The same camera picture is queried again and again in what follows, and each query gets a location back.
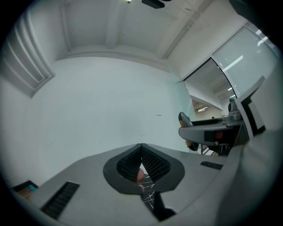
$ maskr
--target person's hand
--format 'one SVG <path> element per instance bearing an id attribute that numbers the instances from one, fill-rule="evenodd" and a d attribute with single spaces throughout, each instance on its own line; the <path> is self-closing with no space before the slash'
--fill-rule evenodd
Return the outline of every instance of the person's hand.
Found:
<path id="1" fill-rule="evenodd" d="M 143 170 L 142 170 L 142 169 L 139 169 L 139 170 L 138 170 L 138 175 L 137 175 L 137 183 L 139 183 L 139 182 L 142 181 L 144 175 L 145 175 L 145 173 L 143 172 Z M 139 186 L 142 188 L 142 193 L 144 193 L 144 192 L 145 192 L 144 187 L 143 187 L 142 185 L 139 185 Z"/>

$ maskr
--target glass wall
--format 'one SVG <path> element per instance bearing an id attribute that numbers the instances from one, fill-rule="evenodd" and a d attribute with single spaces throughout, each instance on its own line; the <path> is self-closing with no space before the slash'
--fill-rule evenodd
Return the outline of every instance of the glass wall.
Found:
<path id="1" fill-rule="evenodd" d="M 185 85 L 193 100 L 196 120 L 228 116 L 229 100 L 235 98 L 235 93 L 213 59 L 208 59 L 190 74 Z"/>
<path id="2" fill-rule="evenodd" d="M 213 56 L 237 96 L 245 93 L 261 76 L 267 78 L 279 60 L 276 46 L 250 23 Z"/>

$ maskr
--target ceiling beam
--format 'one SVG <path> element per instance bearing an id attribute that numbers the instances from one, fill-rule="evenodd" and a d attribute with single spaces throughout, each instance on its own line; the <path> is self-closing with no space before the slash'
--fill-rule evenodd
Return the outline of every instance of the ceiling beam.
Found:
<path id="1" fill-rule="evenodd" d="M 69 39 L 69 32 L 68 32 L 67 19 L 66 19 L 66 11 L 65 11 L 66 4 L 69 4 L 69 2 L 66 2 L 66 1 L 62 2 L 60 11 L 61 11 L 61 20 L 62 20 L 64 39 L 65 39 L 65 43 L 67 46 L 67 50 L 68 52 L 70 52 L 72 47 L 71 47 L 71 42 Z"/>
<path id="2" fill-rule="evenodd" d="M 156 55 L 158 58 L 163 59 L 170 55 L 182 37 L 189 31 L 189 27 L 195 23 L 201 13 L 203 13 L 212 2 L 213 0 L 203 0 L 197 8 L 197 11 L 194 13 L 192 13 L 192 11 L 187 11 L 187 13 L 191 16 L 188 16 L 184 12 L 180 13 L 178 19 L 170 26 L 169 29 L 167 29 L 157 47 Z"/>
<path id="3" fill-rule="evenodd" d="M 75 47 L 59 60 L 77 57 L 108 57 L 129 60 L 170 72 L 167 61 L 158 59 L 153 52 L 126 45 L 118 45 L 114 49 L 108 49 L 105 45 Z"/>
<path id="4" fill-rule="evenodd" d="M 113 49 L 117 44 L 121 25 L 128 6 L 126 1 L 111 1 L 106 33 L 106 47 L 108 49 Z"/>

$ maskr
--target ceiling light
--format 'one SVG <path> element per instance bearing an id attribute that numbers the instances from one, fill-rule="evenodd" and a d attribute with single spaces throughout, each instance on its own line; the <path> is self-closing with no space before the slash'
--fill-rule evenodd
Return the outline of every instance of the ceiling light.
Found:
<path id="1" fill-rule="evenodd" d="M 205 107 L 205 108 L 207 108 L 207 107 Z M 205 110 L 205 108 L 202 108 L 202 109 L 198 110 L 198 112 L 199 112 L 199 111 L 204 111 L 204 110 Z"/>
<path id="2" fill-rule="evenodd" d="M 261 33 L 261 30 L 257 30 L 256 34 L 259 35 Z"/>
<path id="3" fill-rule="evenodd" d="M 227 71 L 229 68 L 233 67 L 236 63 L 238 63 L 241 59 L 243 59 L 243 55 L 240 56 L 238 59 L 236 59 L 234 62 L 232 62 L 231 64 L 229 64 L 226 68 L 223 69 L 223 71 Z"/>
<path id="4" fill-rule="evenodd" d="M 258 43 L 257 43 L 257 46 L 260 46 L 262 43 L 264 43 L 264 41 L 268 40 L 268 37 L 264 37 L 262 40 L 260 40 Z"/>

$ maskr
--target air vent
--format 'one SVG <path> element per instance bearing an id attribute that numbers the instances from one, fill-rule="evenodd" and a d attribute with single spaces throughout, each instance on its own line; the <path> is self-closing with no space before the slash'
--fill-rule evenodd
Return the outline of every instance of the air vent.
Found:
<path id="1" fill-rule="evenodd" d="M 145 147 L 142 149 L 142 164 L 155 182 L 165 176 L 171 169 L 171 164 Z"/>
<path id="2" fill-rule="evenodd" d="M 55 76 L 37 43 L 30 8 L 11 28 L 1 48 L 0 72 L 29 97 Z"/>
<path id="3" fill-rule="evenodd" d="M 206 166 L 206 167 L 209 167 L 209 168 L 212 168 L 212 169 L 218 169 L 218 170 L 221 170 L 222 166 L 221 164 L 217 164 L 217 163 L 213 163 L 213 162 L 202 162 L 200 163 L 202 166 Z"/>
<path id="4" fill-rule="evenodd" d="M 42 208 L 42 211 L 50 217 L 57 219 L 63 212 L 79 186 L 80 185 L 76 183 L 66 182 Z"/>

